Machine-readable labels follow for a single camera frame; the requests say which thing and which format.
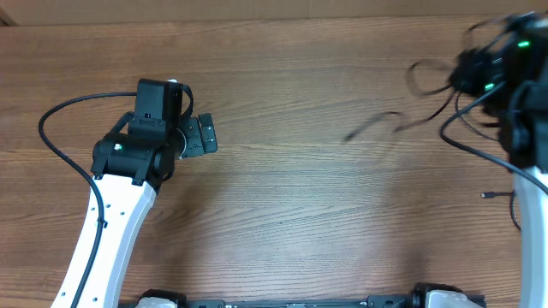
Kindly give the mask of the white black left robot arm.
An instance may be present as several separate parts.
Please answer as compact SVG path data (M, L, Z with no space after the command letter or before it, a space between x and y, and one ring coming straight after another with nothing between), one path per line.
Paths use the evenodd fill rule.
M217 151L209 113L194 115L190 86L176 80L141 79L134 110L125 113L92 150L86 172L45 136L44 143L89 184L90 197L68 271L53 301L55 307L116 307L134 243L160 187L178 160Z

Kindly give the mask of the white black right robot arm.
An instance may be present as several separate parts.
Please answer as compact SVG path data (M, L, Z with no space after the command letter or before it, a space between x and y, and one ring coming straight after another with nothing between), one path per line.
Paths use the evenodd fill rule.
M547 15L499 18L502 31L457 57L450 85L473 102L446 120L446 143L493 162L513 175L521 219L521 307L547 305ZM445 129L475 107L497 118L500 159L449 138Z

